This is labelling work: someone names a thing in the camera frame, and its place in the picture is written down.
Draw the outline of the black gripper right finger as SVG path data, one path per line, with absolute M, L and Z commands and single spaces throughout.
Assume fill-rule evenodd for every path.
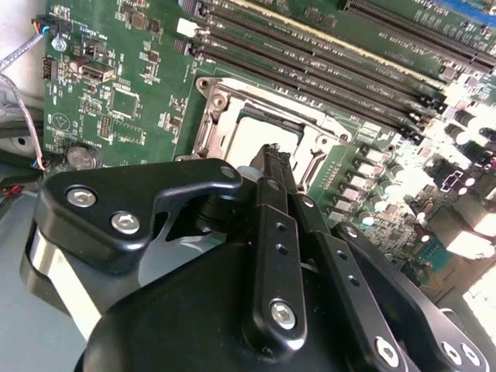
M 289 153 L 280 153 L 303 239 L 301 252 L 336 296 L 354 371 L 489 371 L 481 350 L 347 222 L 329 228 L 316 203 L 297 191 Z

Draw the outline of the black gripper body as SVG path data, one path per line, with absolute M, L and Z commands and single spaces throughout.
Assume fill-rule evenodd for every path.
M 254 239 L 224 243 L 122 299 L 83 371 L 354 371 L 336 296 L 301 252 L 296 213 L 258 208 Z

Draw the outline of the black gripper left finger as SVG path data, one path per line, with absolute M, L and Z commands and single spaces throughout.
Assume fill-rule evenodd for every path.
M 88 341 L 113 305 L 224 243 L 248 243 L 266 205 L 290 212 L 280 153 L 80 170 L 48 179 L 26 255 L 47 302 Z

